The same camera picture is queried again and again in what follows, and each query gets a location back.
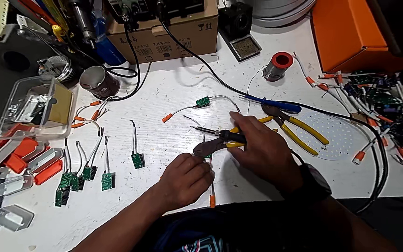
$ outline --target hand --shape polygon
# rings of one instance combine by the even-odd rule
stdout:
[[[183,153],[166,167],[154,187],[157,200],[162,202],[163,211],[167,212],[195,203],[212,181],[214,172],[204,158]]]
[[[230,112],[230,115],[247,140],[245,151],[228,148],[232,156],[279,191],[290,193],[301,187],[301,172],[283,137],[254,116],[244,117],[237,112]]]

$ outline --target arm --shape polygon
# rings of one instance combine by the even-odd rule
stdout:
[[[209,188],[214,173],[204,160],[189,153],[180,154],[158,183],[93,231],[72,252],[131,251],[161,215],[194,203]]]
[[[283,137],[253,116],[244,117],[236,112],[230,115],[247,139],[246,150],[237,147],[228,149],[232,156],[243,167],[272,183],[284,195],[289,196],[302,187],[300,169]],[[305,207],[335,236],[334,241],[343,248],[355,252],[397,251],[387,239],[331,196]]]

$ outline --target blue screwdriver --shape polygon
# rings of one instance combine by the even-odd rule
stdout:
[[[275,100],[266,100],[265,97],[264,97],[264,99],[257,98],[257,97],[251,96],[251,95],[243,95],[243,97],[245,99],[257,101],[261,104],[277,107],[278,109],[291,113],[291,114],[298,114],[299,112],[301,112],[300,106],[291,105],[291,104],[287,104],[284,102],[278,102]]]

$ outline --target white table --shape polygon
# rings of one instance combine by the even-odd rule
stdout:
[[[268,64],[272,55],[279,51],[293,52],[303,61],[308,75],[316,77],[321,73],[311,25],[305,19],[300,23],[281,29],[266,29],[253,26],[252,35],[260,43],[260,55],[238,63],[226,43],[218,36],[216,55],[203,55],[215,72],[229,85],[246,91],[250,79],[258,69]],[[215,100],[209,108],[188,109],[176,114],[166,123],[161,119],[184,106],[195,104],[195,100],[211,95],[227,95],[239,106],[243,114],[247,113],[248,101],[224,88],[211,75],[206,67],[200,68],[199,60],[192,58],[174,59],[152,63],[149,76],[142,89],[133,97],[109,103],[110,110],[98,120],[105,127],[105,134],[110,136],[109,154],[111,171],[116,172],[116,187],[101,191],[103,148],[99,149],[95,165],[99,167],[96,178],[86,182],[81,192],[71,192],[67,206],[54,207],[54,193],[59,183],[56,175],[41,186],[34,186],[24,192],[8,196],[3,205],[18,204],[35,213],[31,226],[27,229],[11,232],[0,230],[0,251],[68,251],[75,247],[95,228],[109,220],[121,209],[132,203],[150,186],[155,184],[166,166],[178,154],[192,152],[193,147],[202,141],[202,135],[190,128],[194,123],[183,118],[187,115],[199,121],[202,126],[211,129],[230,129],[233,127],[228,112],[234,106],[227,100]],[[142,77],[147,64],[141,64]],[[133,90],[136,79],[122,80],[122,92],[125,88]],[[316,106],[331,112],[346,114],[344,108],[318,88],[312,89],[305,81],[299,65],[294,62],[285,77],[275,83],[268,83],[258,73],[249,88],[249,93],[274,100],[290,100]],[[89,104],[95,99],[79,88],[77,107]],[[90,118],[95,108],[87,109],[81,115]],[[296,117],[311,113],[307,109]],[[266,115],[259,104],[251,103],[249,114],[257,118]],[[137,126],[138,150],[144,154],[146,167],[134,169],[131,160],[132,124]],[[273,121],[267,123],[270,128],[278,128]],[[288,145],[307,162],[313,164],[332,187],[333,196],[339,198],[368,197],[374,183],[374,163],[371,153],[361,165],[351,163],[355,153],[344,160],[326,161],[311,156],[299,148],[285,134]],[[69,136],[70,152],[74,169],[78,166],[78,154],[74,142],[81,142],[87,155],[97,140],[93,125],[73,129]],[[365,144],[362,137],[355,137],[359,146]],[[63,140],[52,141],[51,146],[63,147]],[[403,167],[390,157],[389,178],[382,196],[403,196]],[[217,205],[233,202],[257,200],[280,200],[281,197],[269,184],[255,178],[246,171],[238,170],[226,150],[216,152],[213,157],[213,169],[216,172],[215,192]],[[178,211],[209,206],[209,192],[206,192],[194,204]]]

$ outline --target wristwatch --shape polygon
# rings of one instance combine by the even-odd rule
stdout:
[[[299,169],[303,185],[291,193],[281,192],[285,200],[296,205],[308,206],[332,194],[329,184],[311,164],[302,164]]]

